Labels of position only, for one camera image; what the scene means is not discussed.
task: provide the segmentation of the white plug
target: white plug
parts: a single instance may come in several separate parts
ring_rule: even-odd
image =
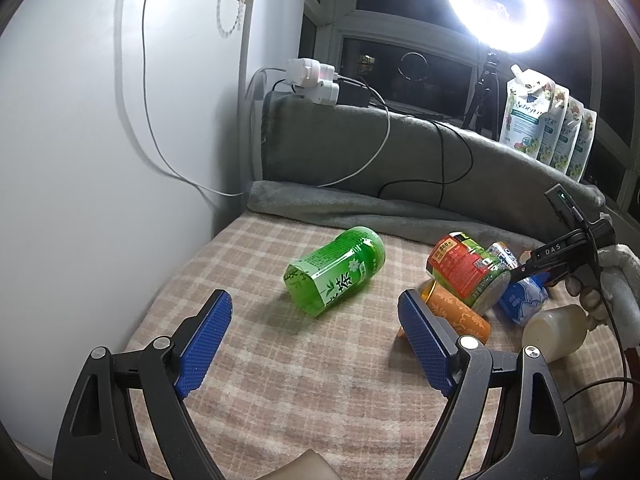
[[[334,106],[338,101],[340,87],[334,82],[335,68],[306,57],[289,59],[287,82],[296,86],[297,94],[319,104]]]

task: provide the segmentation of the green bottle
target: green bottle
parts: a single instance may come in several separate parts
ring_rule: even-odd
[[[370,280],[385,263],[385,245],[366,227],[343,232],[333,242],[292,262],[284,283],[293,302],[316,317],[348,290]]]

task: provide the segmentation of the bed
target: bed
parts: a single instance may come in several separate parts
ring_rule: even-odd
[[[185,400],[194,424],[228,479],[255,479],[313,449],[344,478],[404,479],[433,431],[445,399],[429,387],[399,328],[398,295],[425,279],[431,247],[382,235],[386,264],[361,293],[312,319],[291,302],[286,265],[341,230],[247,211],[167,283],[133,335],[129,350],[171,334],[216,288],[234,315],[199,390]],[[563,285],[546,308],[573,303]],[[487,346],[518,350],[521,331],[499,312],[487,319]],[[551,371],[563,394],[620,375],[611,332],[599,327]],[[568,404],[576,438],[598,430],[622,388],[608,384]],[[132,392],[153,471],[170,477],[140,392]],[[499,391],[488,396],[463,477],[477,471],[492,430]]]

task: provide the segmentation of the white wall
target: white wall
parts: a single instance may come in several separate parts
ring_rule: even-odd
[[[300,47],[300,28],[305,0],[248,0],[244,24],[244,38],[241,60],[241,94],[256,70],[265,66],[284,67],[287,59],[298,57]],[[258,84],[252,96],[261,99],[271,89],[273,83],[282,77],[270,72],[267,84]],[[240,154],[241,178],[249,180],[246,161],[249,151],[248,114],[250,104],[241,103],[239,116],[241,119]],[[259,124],[260,107],[254,117],[255,125]]]
[[[170,162],[235,192],[241,33],[221,37],[216,3],[148,0],[148,98]],[[225,28],[237,9],[222,1]],[[162,283],[239,211],[145,158],[158,161],[141,11],[25,0],[0,37],[0,418],[47,457],[91,349],[121,350]]]

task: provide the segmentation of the ring light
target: ring light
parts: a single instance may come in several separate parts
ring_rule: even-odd
[[[495,7],[482,5],[479,0],[449,0],[453,10],[466,28],[489,47],[504,52],[524,52],[535,47],[545,33],[548,13],[544,0],[522,0],[524,17],[511,19]]]

